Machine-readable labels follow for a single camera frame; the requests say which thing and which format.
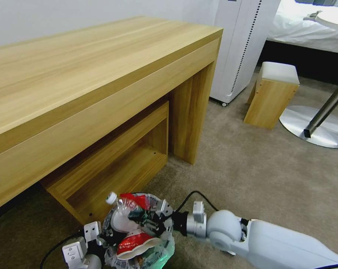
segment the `bed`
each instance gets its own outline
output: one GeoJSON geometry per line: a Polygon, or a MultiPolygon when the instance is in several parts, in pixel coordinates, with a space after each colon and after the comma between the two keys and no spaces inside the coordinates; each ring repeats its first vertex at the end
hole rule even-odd
{"type": "Polygon", "coordinates": [[[299,76],[338,85],[338,31],[303,20],[326,9],[338,7],[282,0],[257,65],[264,61],[292,64],[299,76]]]}
{"type": "Polygon", "coordinates": [[[338,31],[317,22],[304,21],[307,14],[318,10],[334,11],[335,6],[314,6],[282,0],[275,15],[268,40],[338,53],[338,31]]]}

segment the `wooden desk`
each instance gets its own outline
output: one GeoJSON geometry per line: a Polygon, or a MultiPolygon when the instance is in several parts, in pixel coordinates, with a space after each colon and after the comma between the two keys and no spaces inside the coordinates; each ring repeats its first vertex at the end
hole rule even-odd
{"type": "Polygon", "coordinates": [[[221,35],[135,17],[0,47],[0,206],[160,98],[169,150],[193,164],[221,35]]]}

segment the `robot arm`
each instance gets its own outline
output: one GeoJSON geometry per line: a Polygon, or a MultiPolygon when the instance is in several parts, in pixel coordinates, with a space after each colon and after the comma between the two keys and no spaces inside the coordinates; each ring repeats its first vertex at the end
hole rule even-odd
{"type": "MultiPolygon", "coordinates": [[[[174,223],[175,219],[182,222],[181,218],[173,216],[174,223]]],[[[262,220],[245,220],[228,210],[215,212],[206,222],[203,203],[198,201],[193,215],[187,217],[186,232],[238,254],[258,269],[314,269],[338,264],[338,254],[306,234],[262,220]]]]}
{"type": "MultiPolygon", "coordinates": [[[[193,213],[189,214],[173,211],[162,200],[151,216],[144,230],[162,233],[174,229],[222,251],[236,253],[258,269],[315,269],[338,264],[338,254],[311,236],[262,220],[239,218],[228,210],[219,210],[207,220],[202,201],[195,201],[193,213]]],[[[106,246],[100,238],[100,222],[85,225],[84,231],[85,240],[80,237],[62,248],[65,260],[69,269],[100,269],[101,255],[86,254],[89,243],[92,247],[106,246]]]]}

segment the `open shelf compartment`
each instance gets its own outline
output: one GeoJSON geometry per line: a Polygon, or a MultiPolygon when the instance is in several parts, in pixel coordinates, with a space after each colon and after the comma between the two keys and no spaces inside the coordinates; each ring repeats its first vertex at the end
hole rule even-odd
{"type": "Polygon", "coordinates": [[[168,161],[168,102],[143,110],[41,180],[82,224],[103,221],[106,196],[136,192],[168,161]]]}

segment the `wooden stool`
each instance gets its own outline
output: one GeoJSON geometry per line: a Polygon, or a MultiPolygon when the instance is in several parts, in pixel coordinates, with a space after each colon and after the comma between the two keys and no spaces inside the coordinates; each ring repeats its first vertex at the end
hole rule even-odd
{"type": "Polygon", "coordinates": [[[244,122],[273,129],[299,85],[295,66],[263,62],[247,101],[250,108],[244,122]]]}

